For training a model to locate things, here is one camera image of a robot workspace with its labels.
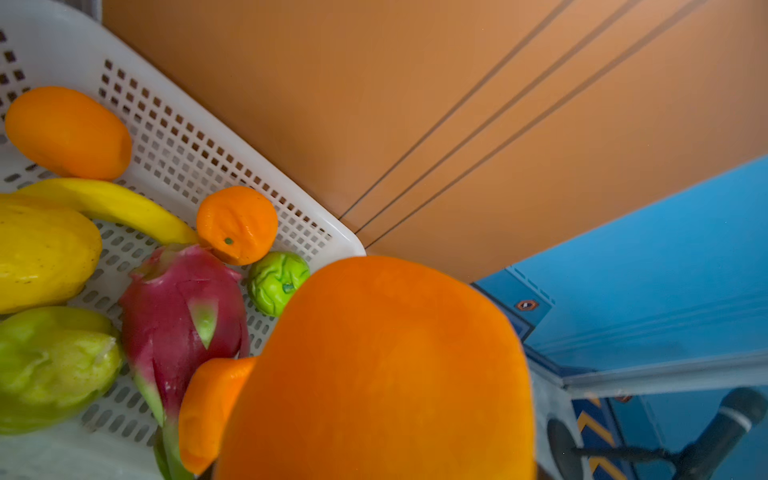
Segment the orange cabinet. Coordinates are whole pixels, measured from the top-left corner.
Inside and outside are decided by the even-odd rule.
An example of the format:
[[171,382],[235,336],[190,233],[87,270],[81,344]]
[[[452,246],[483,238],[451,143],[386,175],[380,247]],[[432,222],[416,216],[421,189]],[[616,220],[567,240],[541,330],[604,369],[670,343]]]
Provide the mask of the orange cabinet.
[[104,2],[370,253],[466,281],[768,153],[767,18],[763,0]]

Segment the basket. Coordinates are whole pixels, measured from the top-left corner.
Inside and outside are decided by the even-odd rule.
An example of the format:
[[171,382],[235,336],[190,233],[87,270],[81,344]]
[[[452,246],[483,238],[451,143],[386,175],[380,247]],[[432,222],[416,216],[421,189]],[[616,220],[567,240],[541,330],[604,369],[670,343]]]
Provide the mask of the basket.
[[[2,0],[0,55],[0,192],[54,176],[11,145],[4,120],[23,92],[61,85],[92,96],[128,126],[132,162],[116,183],[190,225],[207,195],[246,185],[274,204],[280,221],[275,250],[298,253],[312,271],[365,255],[352,232],[312,197],[80,12],[48,0]],[[129,283],[127,273],[157,244],[131,228],[96,224],[101,260],[83,292],[68,304],[97,310],[119,326],[117,300]],[[248,300],[244,291],[243,298]],[[250,301],[247,306],[251,351],[258,354],[277,319],[258,313]],[[152,451],[157,423],[126,374],[123,368],[103,398],[79,417],[29,435],[0,437],[0,480],[161,478]]]

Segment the dragon fruit scale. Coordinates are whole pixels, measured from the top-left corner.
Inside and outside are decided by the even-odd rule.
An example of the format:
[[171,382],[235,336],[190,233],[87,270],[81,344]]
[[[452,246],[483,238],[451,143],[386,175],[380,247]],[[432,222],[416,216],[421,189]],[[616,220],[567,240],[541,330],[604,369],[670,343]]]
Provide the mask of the dragon fruit scale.
[[155,450],[166,478],[193,478],[181,464],[178,416],[197,367],[248,355],[239,273],[200,245],[158,248],[120,298],[122,341],[134,382],[162,428]]

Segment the yellow banana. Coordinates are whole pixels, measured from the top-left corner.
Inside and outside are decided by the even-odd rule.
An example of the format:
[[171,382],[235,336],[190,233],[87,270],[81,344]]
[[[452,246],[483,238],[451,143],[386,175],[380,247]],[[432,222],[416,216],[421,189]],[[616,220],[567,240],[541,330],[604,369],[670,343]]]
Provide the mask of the yellow banana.
[[102,180],[51,178],[24,187],[14,195],[53,200],[91,219],[122,223],[163,245],[197,243],[194,230],[152,200]]

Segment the orange mango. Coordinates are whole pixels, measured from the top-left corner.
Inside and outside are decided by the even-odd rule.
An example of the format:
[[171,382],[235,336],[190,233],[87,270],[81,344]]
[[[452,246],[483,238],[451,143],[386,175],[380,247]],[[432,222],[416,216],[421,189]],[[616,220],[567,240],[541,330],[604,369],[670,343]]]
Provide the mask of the orange mango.
[[355,257],[287,304],[216,480],[532,480],[530,379],[507,318],[436,270]]
[[40,87],[17,98],[5,133],[29,160],[62,177],[114,180],[131,162],[131,135],[98,102],[63,87]]
[[256,357],[211,359],[192,376],[179,412],[181,463],[202,475],[219,456],[224,426]]

